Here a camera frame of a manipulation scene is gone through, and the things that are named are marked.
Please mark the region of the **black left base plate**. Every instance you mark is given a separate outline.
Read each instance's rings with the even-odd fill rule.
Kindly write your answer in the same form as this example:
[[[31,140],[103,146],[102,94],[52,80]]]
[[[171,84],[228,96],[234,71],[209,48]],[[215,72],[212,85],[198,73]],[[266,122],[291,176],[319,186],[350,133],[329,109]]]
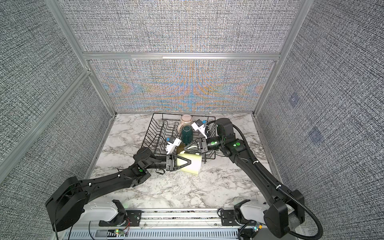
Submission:
[[[143,211],[129,210],[123,213],[118,213],[110,222],[99,221],[99,227],[138,227],[142,218]]]

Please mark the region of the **light green mug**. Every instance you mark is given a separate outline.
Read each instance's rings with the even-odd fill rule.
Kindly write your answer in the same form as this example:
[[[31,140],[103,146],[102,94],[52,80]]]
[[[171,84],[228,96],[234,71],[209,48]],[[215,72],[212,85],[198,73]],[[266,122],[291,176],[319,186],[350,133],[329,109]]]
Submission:
[[[183,158],[189,159],[191,161],[191,164],[186,166],[186,167],[181,168],[181,171],[186,172],[186,173],[190,173],[190,174],[194,174],[194,175],[199,174],[200,169],[201,169],[201,165],[202,165],[202,156],[201,155],[182,153],[182,154],[179,154],[178,157],[183,157]]]

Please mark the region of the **pink iridescent mug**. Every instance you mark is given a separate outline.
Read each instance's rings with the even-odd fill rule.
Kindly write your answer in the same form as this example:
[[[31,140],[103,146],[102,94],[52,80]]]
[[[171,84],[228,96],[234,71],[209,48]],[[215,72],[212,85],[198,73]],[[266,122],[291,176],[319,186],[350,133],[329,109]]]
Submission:
[[[182,132],[184,126],[190,126],[193,123],[193,117],[191,115],[182,115],[180,124],[178,125],[179,134]]]

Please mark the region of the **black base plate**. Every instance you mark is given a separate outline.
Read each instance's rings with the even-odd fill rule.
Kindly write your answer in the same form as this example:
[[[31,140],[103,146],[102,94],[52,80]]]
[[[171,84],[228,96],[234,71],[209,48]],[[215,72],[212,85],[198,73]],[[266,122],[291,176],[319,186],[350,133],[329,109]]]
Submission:
[[[224,227],[240,226],[235,218],[234,210],[218,209],[218,215],[221,219],[221,224]]]
[[[138,227],[142,218],[143,211],[129,210],[123,213],[118,213],[110,222],[99,221],[99,227]]]

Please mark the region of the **dark green mug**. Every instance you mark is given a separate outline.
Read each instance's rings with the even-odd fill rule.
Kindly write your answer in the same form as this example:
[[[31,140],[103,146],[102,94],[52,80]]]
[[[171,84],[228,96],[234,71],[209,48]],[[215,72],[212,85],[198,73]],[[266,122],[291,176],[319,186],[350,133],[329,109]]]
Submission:
[[[181,132],[182,142],[189,145],[193,141],[193,129],[189,125],[184,125]]]

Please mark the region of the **aluminium front rail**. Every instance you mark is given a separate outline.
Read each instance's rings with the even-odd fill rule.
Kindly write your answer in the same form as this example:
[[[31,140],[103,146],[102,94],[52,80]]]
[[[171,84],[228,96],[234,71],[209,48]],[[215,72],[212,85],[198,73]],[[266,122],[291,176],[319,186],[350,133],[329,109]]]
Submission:
[[[77,223],[105,221],[110,222],[117,216],[118,213],[125,213],[129,210],[141,210],[142,218],[140,221],[141,227],[145,224],[158,225],[164,224],[166,221],[208,221],[215,220],[221,224],[218,215],[218,209],[119,209],[116,206],[109,204],[96,204],[95,206],[86,205],[79,209],[69,210],[50,210],[49,216],[52,222],[53,229],[57,232],[71,228]]]

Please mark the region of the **white vented grille strip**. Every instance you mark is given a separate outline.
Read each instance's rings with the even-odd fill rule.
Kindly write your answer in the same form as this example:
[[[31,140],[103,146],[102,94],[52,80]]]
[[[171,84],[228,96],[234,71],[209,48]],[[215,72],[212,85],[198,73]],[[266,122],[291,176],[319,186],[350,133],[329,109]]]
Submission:
[[[61,240],[237,240],[237,229],[73,229]]]

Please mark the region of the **amber glass cup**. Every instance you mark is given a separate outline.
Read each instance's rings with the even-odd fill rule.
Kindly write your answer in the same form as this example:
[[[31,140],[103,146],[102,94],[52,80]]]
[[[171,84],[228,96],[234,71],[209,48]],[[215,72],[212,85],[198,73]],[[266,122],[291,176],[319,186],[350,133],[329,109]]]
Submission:
[[[177,154],[182,153],[185,147],[186,145],[184,143],[180,143],[180,145],[177,147]]]

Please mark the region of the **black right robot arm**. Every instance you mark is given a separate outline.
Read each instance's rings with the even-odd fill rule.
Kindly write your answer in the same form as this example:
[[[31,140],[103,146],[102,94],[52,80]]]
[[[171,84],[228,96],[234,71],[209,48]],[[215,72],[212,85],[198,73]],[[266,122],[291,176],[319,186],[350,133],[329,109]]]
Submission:
[[[217,135],[208,135],[209,123],[197,120],[191,128],[203,136],[196,140],[193,153],[206,153],[219,150],[235,165],[243,170],[258,187],[265,200],[267,209],[261,210],[251,200],[244,200],[234,207],[236,221],[245,229],[252,222],[261,223],[277,238],[290,234],[302,240],[309,236],[296,233],[294,230],[305,222],[305,215],[311,211],[305,206],[304,196],[300,191],[291,191],[276,179],[257,159],[252,152],[242,131],[228,118],[213,121]]]

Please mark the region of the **black wire dish rack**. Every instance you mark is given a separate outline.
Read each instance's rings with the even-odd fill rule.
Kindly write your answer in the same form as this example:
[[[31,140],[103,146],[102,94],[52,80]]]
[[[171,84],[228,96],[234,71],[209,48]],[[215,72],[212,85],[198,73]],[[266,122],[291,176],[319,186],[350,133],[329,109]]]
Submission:
[[[183,114],[168,114],[168,113],[154,113],[152,115],[151,121],[149,123],[147,132],[145,134],[144,140],[142,142],[142,147],[149,148],[155,155],[166,155],[166,139],[169,137],[177,137],[182,140],[182,129],[179,129],[179,126],[182,125]],[[216,117],[213,116],[204,116],[204,115],[192,115],[192,121],[200,119],[202,122],[205,122],[205,126],[208,122],[216,120]],[[208,126],[209,137],[216,136],[216,128],[214,123],[211,123]],[[202,138],[203,135],[200,131],[193,130],[193,140],[192,142],[197,142],[199,138]],[[206,163],[208,160],[214,160],[216,158],[216,152],[210,151],[203,154],[203,163]]]

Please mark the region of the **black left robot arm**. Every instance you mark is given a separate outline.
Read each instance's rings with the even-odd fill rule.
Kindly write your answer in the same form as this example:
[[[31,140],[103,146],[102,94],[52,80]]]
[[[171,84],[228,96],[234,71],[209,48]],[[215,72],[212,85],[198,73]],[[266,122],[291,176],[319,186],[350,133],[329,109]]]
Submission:
[[[100,178],[66,179],[46,201],[45,206],[54,232],[72,227],[85,213],[84,206],[101,196],[120,189],[133,188],[150,178],[149,169],[177,171],[192,164],[192,160],[177,155],[156,156],[149,148],[140,148],[134,163],[117,173]]]

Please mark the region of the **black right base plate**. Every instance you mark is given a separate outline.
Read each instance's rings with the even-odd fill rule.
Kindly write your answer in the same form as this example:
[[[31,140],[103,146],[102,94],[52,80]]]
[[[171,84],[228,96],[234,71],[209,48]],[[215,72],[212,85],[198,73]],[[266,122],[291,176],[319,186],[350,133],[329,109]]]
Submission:
[[[218,209],[218,215],[221,219],[221,224],[224,227],[240,226],[235,218],[234,210]]]

